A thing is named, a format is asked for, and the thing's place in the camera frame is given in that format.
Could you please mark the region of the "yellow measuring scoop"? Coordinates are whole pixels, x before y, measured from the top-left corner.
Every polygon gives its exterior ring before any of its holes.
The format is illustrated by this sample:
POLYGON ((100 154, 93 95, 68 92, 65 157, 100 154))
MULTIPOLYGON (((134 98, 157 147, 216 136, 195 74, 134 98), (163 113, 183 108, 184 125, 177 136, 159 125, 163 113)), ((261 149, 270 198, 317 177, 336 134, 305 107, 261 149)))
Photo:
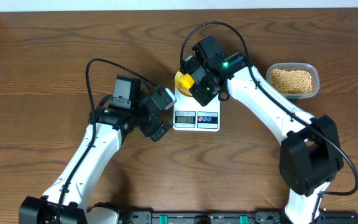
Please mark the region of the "yellow measuring scoop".
POLYGON ((180 83, 186 88, 190 89, 194 84, 195 80, 192 78, 191 75, 186 74, 180 77, 180 83))

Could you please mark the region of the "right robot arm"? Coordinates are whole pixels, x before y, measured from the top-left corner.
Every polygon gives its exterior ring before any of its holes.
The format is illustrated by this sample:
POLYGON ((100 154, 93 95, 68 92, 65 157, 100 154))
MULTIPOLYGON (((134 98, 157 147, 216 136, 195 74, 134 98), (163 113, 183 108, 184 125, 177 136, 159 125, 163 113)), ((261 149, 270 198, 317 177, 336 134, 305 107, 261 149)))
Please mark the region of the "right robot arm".
POLYGON ((292 223, 313 223, 318 195, 344 166, 336 146, 337 127, 329 116, 315 118, 288 101, 241 53, 229 55, 211 35, 192 48, 183 65, 194 79, 190 91, 206 106, 225 92, 241 102, 269 128, 280 143, 279 170, 290 188, 285 215, 292 223))

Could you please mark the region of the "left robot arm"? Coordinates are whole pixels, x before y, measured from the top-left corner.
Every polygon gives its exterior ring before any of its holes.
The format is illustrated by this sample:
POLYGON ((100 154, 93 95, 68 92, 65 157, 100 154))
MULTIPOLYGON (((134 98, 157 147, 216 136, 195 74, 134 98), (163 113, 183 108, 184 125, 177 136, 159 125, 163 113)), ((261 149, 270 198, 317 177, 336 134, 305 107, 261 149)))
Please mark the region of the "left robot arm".
POLYGON ((118 223, 117 211, 97 207, 87 212, 90 197, 110 159, 126 136, 139 128, 158 141, 171 127, 159 114, 176 102, 161 85, 146 93, 139 85, 115 87, 89 116, 84 138, 59 178, 40 198, 27 197, 19 210, 19 223, 118 223))

